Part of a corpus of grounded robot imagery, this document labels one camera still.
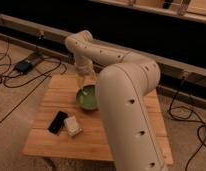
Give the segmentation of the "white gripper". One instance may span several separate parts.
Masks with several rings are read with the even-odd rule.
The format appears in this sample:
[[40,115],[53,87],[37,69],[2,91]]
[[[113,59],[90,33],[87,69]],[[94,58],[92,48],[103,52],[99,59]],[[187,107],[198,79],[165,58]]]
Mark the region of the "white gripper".
[[[79,89],[83,89],[84,81],[85,81],[84,76],[89,75],[92,72],[93,67],[92,66],[77,67],[76,70],[77,70],[77,74],[78,74],[78,76],[77,76],[78,87],[79,87]],[[93,83],[96,83],[96,81],[97,81],[96,74],[91,73],[90,77],[91,77],[91,80],[93,81]]]

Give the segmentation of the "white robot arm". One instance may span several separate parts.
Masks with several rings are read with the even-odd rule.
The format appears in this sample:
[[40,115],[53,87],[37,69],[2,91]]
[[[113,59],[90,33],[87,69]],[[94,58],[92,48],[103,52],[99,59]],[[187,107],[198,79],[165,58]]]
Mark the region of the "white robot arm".
[[155,60],[97,44],[87,30],[68,36],[65,46],[80,76],[91,74],[95,62],[104,66],[95,94],[116,170],[168,171],[144,103],[160,80]]

